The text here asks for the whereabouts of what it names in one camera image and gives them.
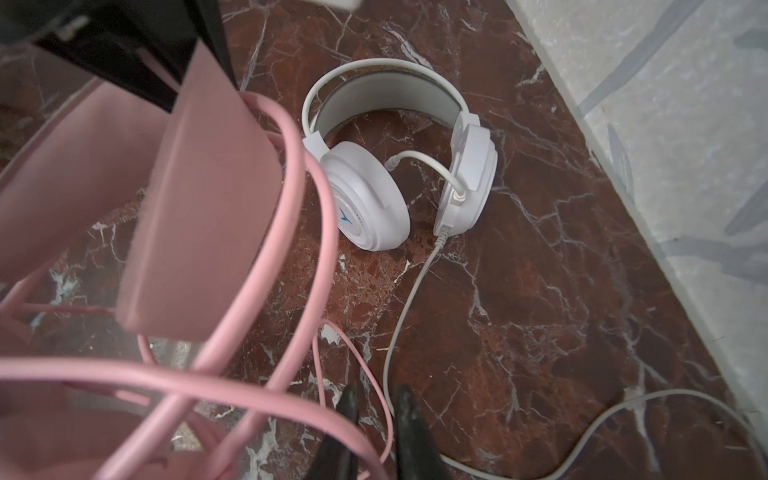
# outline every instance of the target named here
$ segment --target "red marble tile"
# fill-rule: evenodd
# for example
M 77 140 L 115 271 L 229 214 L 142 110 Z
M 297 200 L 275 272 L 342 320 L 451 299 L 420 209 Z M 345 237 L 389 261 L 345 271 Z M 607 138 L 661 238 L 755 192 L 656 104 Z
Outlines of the red marble tile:
M 0 45 L 0 169 L 91 77 L 31 45 Z
M 530 478 L 551 472 L 625 389 L 691 388 L 732 402 L 502 0 L 366 0 L 354 14 L 297 0 L 220 5 L 241 88 L 279 100 L 296 119 L 304 94 L 322 74 L 381 55 L 431 65 L 492 130 L 499 163 L 485 211 L 474 229 L 449 239 L 425 278 L 392 363 L 392 384 L 414 389 L 442 452 L 497 475 Z M 14 61 L 21 62 L 14 71 L 7 69 L 13 62 L 0 66 L 0 78 L 34 79 L 30 65 L 42 65 L 27 57 Z M 54 64 L 51 74 L 57 75 Z M 62 91 L 76 80 L 62 79 Z M 55 81 L 20 88 L 14 99 L 19 115 L 43 118 L 40 96 L 56 91 Z M 11 135 L 13 122 L 3 121 L 0 130 Z M 4 141 L 8 151 L 29 134 L 11 133 L 12 141 Z M 449 135 L 417 114 L 376 112 L 340 128 L 332 141 L 359 142 L 381 161 L 413 148 L 447 163 Z M 418 164 L 403 162 L 392 175 L 409 205 L 411 235 L 401 247 L 380 253 L 342 238 L 327 307 L 379 382 L 403 302 L 434 244 L 442 188 L 437 175 Z M 44 285 L 49 296 L 114 303 L 139 200 L 72 244 Z M 306 303 L 319 227 L 309 186 L 291 253 L 227 369 L 230 378 L 269 378 Z M 36 342 L 57 354 L 136 356 L 133 339 L 109 319 L 46 316 Z M 360 378 L 366 390 L 362 427 L 382 448 L 382 408 L 354 358 L 343 344 L 321 340 L 320 348 L 328 398 Z M 307 357 L 291 392 L 316 399 L 310 363 Z M 240 416 L 230 412 L 214 409 L 226 425 Z M 266 432 L 250 446 L 245 464 L 253 466 L 251 474 L 301 478 L 322 434 L 280 420 L 270 421 Z M 392 461 L 387 469 L 393 474 Z M 610 419 L 563 478 L 765 475 L 733 421 L 698 399 L 670 398 Z

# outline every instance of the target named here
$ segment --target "logo on ear cup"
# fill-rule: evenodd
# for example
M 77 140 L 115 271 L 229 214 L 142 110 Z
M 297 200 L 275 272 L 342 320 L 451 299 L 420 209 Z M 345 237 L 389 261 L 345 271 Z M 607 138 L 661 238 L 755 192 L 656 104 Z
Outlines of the logo on ear cup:
M 346 214 L 344 213 L 344 210 L 342 210 L 341 207 L 339 207 L 339 211 L 341 212 L 341 218 L 339 218 L 340 222 L 350 222 L 349 218 L 346 217 Z

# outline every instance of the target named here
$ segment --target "ear cup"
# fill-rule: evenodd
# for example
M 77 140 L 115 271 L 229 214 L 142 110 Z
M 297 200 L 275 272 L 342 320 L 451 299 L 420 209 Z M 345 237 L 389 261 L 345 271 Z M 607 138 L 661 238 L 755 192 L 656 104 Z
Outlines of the ear cup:
M 435 235 L 447 230 L 449 236 L 464 233 L 475 225 L 491 193 L 498 154 L 491 131 L 480 126 L 475 114 L 462 112 L 451 138 L 451 173 L 466 187 L 462 203 L 453 201 L 453 187 L 445 183 L 435 219 Z
M 396 248 L 408 238 L 406 201 L 370 152 L 343 141 L 323 155 L 320 165 L 336 198 L 339 230 L 349 241 L 376 252 Z

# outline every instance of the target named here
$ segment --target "blue logo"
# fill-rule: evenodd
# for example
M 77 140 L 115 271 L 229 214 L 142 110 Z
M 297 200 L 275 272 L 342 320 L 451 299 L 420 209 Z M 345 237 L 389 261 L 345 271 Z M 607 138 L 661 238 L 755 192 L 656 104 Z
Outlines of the blue logo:
M 346 221 L 349 222 L 349 218 L 346 217 L 346 214 L 344 213 L 344 210 L 341 209 L 341 207 L 339 207 L 339 211 L 341 212 L 341 220 L 342 221 L 346 220 Z

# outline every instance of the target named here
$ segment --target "headphones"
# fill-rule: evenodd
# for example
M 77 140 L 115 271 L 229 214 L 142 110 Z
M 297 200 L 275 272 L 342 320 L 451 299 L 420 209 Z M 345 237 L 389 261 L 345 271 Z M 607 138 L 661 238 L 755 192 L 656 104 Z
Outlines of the headphones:
M 320 88 L 351 70 L 386 67 L 342 83 L 320 105 L 310 123 L 310 106 Z M 357 115 L 403 109 L 427 114 L 453 127 L 451 167 L 417 151 L 404 151 L 384 165 L 353 142 L 328 148 L 324 137 Z M 352 61 L 326 73 L 310 89 L 301 111 L 304 147 L 317 158 L 336 199 L 339 230 L 355 245 L 370 251 L 398 247 L 411 223 L 406 201 L 389 175 L 401 159 L 415 158 L 445 179 L 435 219 L 435 235 L 464 233 L 475 225 L 491 191 L 498 154 L 489 129 L 480 126 L 466 101 L 445 78 L 429 68 L 394 58 Z

